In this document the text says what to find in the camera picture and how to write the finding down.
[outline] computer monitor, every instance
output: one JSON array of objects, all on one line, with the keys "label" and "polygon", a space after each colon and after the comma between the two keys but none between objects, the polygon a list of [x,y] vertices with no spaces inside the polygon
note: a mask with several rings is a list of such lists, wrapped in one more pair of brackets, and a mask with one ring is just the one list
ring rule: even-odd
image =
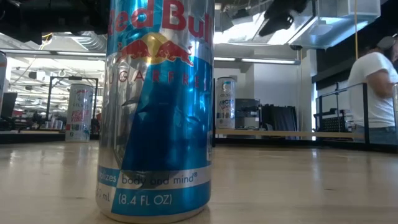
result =
[{"label": "computer monitor", "polygon": [[2,97],[1,116],[12,117],[18,93],[4,93]]}]

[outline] white t-shirt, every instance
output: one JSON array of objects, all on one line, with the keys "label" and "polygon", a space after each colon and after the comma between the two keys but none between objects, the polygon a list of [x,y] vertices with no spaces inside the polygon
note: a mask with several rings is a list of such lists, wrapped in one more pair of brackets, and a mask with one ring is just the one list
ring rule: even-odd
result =
[{"label": "white t-shirt", "polygon": [[[381,53],[371,53],[359,58],[353,65],[348,78],[348,86],[365,83],[366,77],[379,70],[388,71],[390,81],[398,83],[398,73],[392,62]],[[363,121],[363,88],[355,86],[348,89],[354,124],[364,126]],[[392,98],[378,97],[368,85],[369,127],[385,128],[395,126]]]}]

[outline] red bull text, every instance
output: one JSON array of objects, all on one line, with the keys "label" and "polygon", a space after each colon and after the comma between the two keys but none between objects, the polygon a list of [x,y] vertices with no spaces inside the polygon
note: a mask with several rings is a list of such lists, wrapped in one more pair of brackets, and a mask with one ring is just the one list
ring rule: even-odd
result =
[{"label": "red bull text", "polygon": [[[115,18],[114,9],[110,12],[108,35],[114,32],[123,32],[129,25],[129,21],[136,29],[154,26],[154,8],[155,0],[148,0],[147,8],[136,9],[131,15],[126,11],[121,11]],[[184,30],[187,27],[187,19],[184,17],[185,8],[182,2],[178,0],[164,0],[162,12],[162,28],[172,30]],[[145,15],[144,21],[139,21],[140,15]],[[171,23],[171,16],[178,19],[178,23]],[[205,42],[212,44],[213,19],[208,13],[204,15],[204,23],[200,20],[195,21],[193,16],[188,16],[188,30],[196,38],[204,38]],[[198,30],[195,30],[195,22],[198,22]]]}]

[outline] can label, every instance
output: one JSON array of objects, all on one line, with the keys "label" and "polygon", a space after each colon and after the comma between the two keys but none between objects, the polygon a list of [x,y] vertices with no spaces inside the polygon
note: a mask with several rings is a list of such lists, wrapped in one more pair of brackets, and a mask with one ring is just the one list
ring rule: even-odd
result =
[{"label": "can label", "polygon": [[210,199],[214,1],[112,1],[97,203],[189,212]]},{"label": "can label", "polygon": [[216,85],[216,126],[218,129],[234,129],[236,82],[233,78],[219,78]]},{"label": "can label", "polygon": [[93,111],[93,87],[72,84],[69,92],[66,141],[89,141]]}]

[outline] fluorescent light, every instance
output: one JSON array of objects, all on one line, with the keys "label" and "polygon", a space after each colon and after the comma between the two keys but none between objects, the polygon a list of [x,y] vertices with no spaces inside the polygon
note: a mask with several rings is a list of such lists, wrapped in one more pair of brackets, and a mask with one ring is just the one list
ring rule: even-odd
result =
[{"label": "fluorescent light", "polygon": [[37,105],[37,106],[30,106],[30,105],[25,105],[23,106],[25,108],[42,108],[42,109],[47,109],[46,106],[41,106],[41,105]]},{"label": "fluorescent light", "polygon": [[304,34],[305,31],[307,31],[316,21],[318,20],[318,17],[314,17],[311,19],[310,22],[308,22],[307,25],[305,25],[298,33],[296,33],[287,43],[292,44],[295,42],[301,35]]},{"label": "fluorescent light", "polygon": [[294,65],[294,64],[296,64],[296,61],[294,61],[294,60],[256,59],[256,58],[242,58],[242,62],[275,63],[275,64],[285,64],[285,65]]},{"label": "fluorescent light", "polygon": [[91,52],[56,52],[58,55],[67,56],[87,56],[87,57],[105,57],[105,53],[91,53]]},{"label": "fluorescent light", "polygon": [[221,10],[221,4],[220,3],[216,3],[215,6],[214,6],[214,9]]},{"label": "fluorescent light", "polygon": [[22,50],[22,49],[1,49],[4,53],[10,54],[38,54],[38,55],[50,55],[48,50]]},{"label": "fluorescent light", "polygon": [[220,62],[234,62],[235,58],[226,58],[226,57],[214,57],[215,61],[220,61]]},{"label": "fluorescent light", "polygon": [[[18,93],[19,96],[48,96],[48,93]],[[53,94],[51,96],[69,96],[69,94]]]}]

